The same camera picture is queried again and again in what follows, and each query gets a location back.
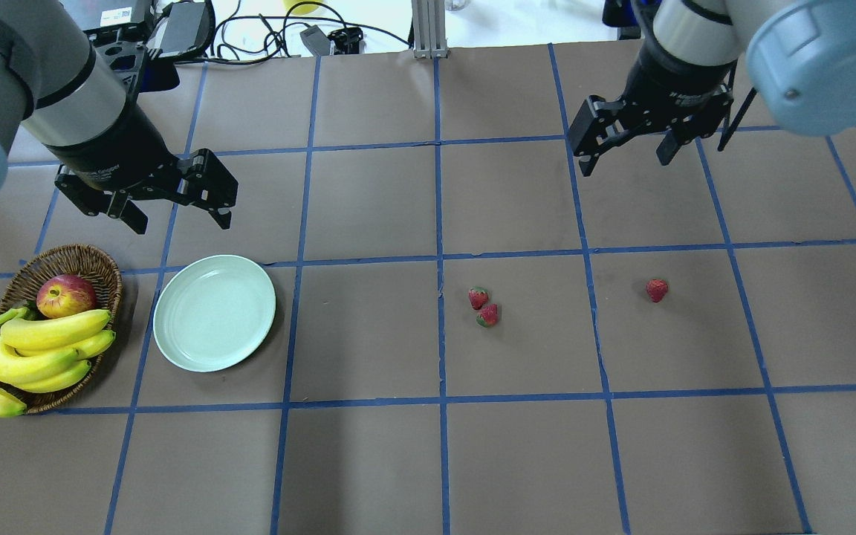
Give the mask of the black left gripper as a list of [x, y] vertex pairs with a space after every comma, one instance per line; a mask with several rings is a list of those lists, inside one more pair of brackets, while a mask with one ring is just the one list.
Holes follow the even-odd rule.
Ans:
[[167, 149], [55, 149], [55, 155], [62, 164], [57, 189], [85, 215], [106, 213], [143, 235], [147, 216], [132, 197], [167, 199], [231, 228], [239, 183], [210, 149], [180, 160]]

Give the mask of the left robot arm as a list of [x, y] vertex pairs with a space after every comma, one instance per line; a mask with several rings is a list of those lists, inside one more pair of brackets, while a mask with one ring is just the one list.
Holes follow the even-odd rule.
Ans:
[[176, 88], [176, 65], [216, 31], [210, 1], [0, 1], [0, 189], [17, 131], [60, 163], [59, 192], [87, 216], [146, 231], [146, 200], [207, 211], [231, 226], [237, 180], [211, 150], [180, 158], [138, 105]]

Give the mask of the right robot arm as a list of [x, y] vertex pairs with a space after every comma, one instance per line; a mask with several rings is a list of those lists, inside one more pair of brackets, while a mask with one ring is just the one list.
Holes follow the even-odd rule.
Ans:
[[588, 96], [568, 127], [585, 176], [647, 134], [662, 165], [716, 133], [726, 148], [756, 96], [798, 135], [856, 126], [856, 1], [607, 1], [603, 21], [643, 43], [622, 94]]

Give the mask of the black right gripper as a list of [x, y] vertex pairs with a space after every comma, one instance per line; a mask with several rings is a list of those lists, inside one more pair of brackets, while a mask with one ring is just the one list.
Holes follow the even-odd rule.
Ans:
[[621, 95], [590, 95], [568, 126], [566, 139], [580, 174], [588, 177], [599, 157], [632, 137], [663, 132], [655, 150], [669, 166], [696, 137], [716, 133], [733, 95], [727, 84], [733, 63], [694, 65], [657, 52], [640, 52]]

